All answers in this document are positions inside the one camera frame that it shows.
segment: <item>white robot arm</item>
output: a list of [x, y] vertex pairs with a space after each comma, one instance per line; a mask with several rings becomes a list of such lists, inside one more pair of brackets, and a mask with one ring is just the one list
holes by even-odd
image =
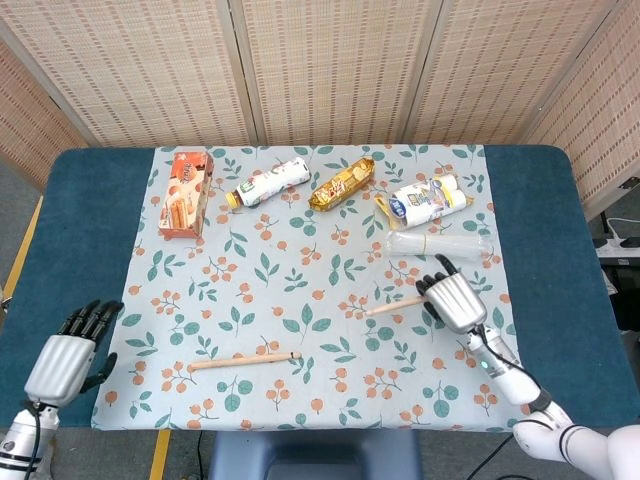
[[67, 318], [49, 337], [25, 385], [29, 400], [0, 443], [0, 480], [28, 479], [58, 429], [58, 409], [103, 383], [115, 366], [112, 353], [102, 370], [87, 374], [109, 324], [123, 304], [94, 300]]
[[575, 425], [551, 400], [499, 333], [485, 326], [487, 310], [453, 264], [436, 255], [448, 273], [426, 275], [416, 283], [428, 301], [425, 308], [458, 334], [467, 335], [467, 349], [513, 405], [528, 405], [532, 412], [516, 423], [518, 445], [533, 458], [567, 462], [596, 480], [640, 478], [640, 425], [628, 426], [609, 437]]

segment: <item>wooden stick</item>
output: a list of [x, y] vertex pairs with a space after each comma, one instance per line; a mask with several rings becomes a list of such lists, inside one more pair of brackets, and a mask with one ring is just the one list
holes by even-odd
[[424, 302], [428, 302], [428, 300], [425, 297], [411, 297], [411, 298], [406, 298], [404, 300], [400, 300], [399, 302], [388, 303], [386, 305], [376, 307], [372, 310], [367, 310], [366, 312], [364, 312], [364, 314], [370, 317], [372, 315], [377, 315], [378, 313], [384, 313], [390, 310], [409, 307], [411, 305], [417, 305], [419, 303], [424, 303]]
[[210, 360], [208, 362], [196, 362], [190, 365], [192, 370], [203, 368], [236, 367], [239, 365], [253, 365], [256, 363], [283, 362], [285, 360], [302, 357], [300, 352], [276, 353], [270, 355], [254, 355], [252, 357], [227, 358], [225, 360]]

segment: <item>woven panel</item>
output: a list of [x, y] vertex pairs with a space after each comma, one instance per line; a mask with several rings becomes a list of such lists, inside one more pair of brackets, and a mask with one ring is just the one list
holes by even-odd
[[269, 144], [397, 141], [436, 3], [244, 0]]
[[455, 1], [409, 140], [512, 142], [609, 7], [605, 0]]
[[630, 1], [599, 37], [528, 143], [563, 148], [584, 202], [640, 159], [640, 4]]
[[0, 42], [0, 157], [42, 190], [58, 154], [86, 145], [58, 106]]
[[212, 0], [0, 0], [104, 145], [234, 145], [247, 131]]

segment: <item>chair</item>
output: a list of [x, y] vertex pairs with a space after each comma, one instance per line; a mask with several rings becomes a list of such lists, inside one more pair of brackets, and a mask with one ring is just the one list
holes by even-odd
[[219, 432], [209, 480], [422, 480], [413, 430]]

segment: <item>gray floor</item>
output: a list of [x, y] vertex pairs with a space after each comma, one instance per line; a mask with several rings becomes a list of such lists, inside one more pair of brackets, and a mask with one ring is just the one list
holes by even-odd
[[[0, 282], [2, 284], [6, 281], [37, 198], [38, 192], [35, 189], [24, 184], [0, 163], [0, 205], [3, 207], [0, 208]], [[607, 214], [640, 219], [640, 188], [625, 197]], [[597, 222], [592, 222], [590, 227], [594, 235], [598, 236], [602, 233]], [[616, 230], [620, 235], [640, 235], [640, 224], [620, 224]], [[625, 282], [636, 282], [636, 280], [629, 276]], [[640, 349], [636, 336], [625, 336], [624, 343], [630, 353], [630, 362], [638, 370]], [[155, 432], [98, 432], [90, 429], [62, 428], [56, 437], [54, 478], [56, 480], [148, 478], [155, 437]], [[210, 432], [203, 436], [205, 471], [209, 465], [209, 453], [214, 437], [215, 435]], [[188, 474], [197, 474], [198, 433], [177, 431], [172, 433], [171, 438], [164, 478], [178, 480]], [[504, 435], [499, 434], [422, 432], [425, 478], [432, 480], [465, 478], [504, 438]], [[533, 479], [545, 480], [587, 478], [567, 465], [533, 460], [522, 453], [514, 442], [508, 444], [475, 478], [494, 480], [507, 474], [527, 475]]]
[[4, 286], [40, 192], [0, 161], [0, 285]]

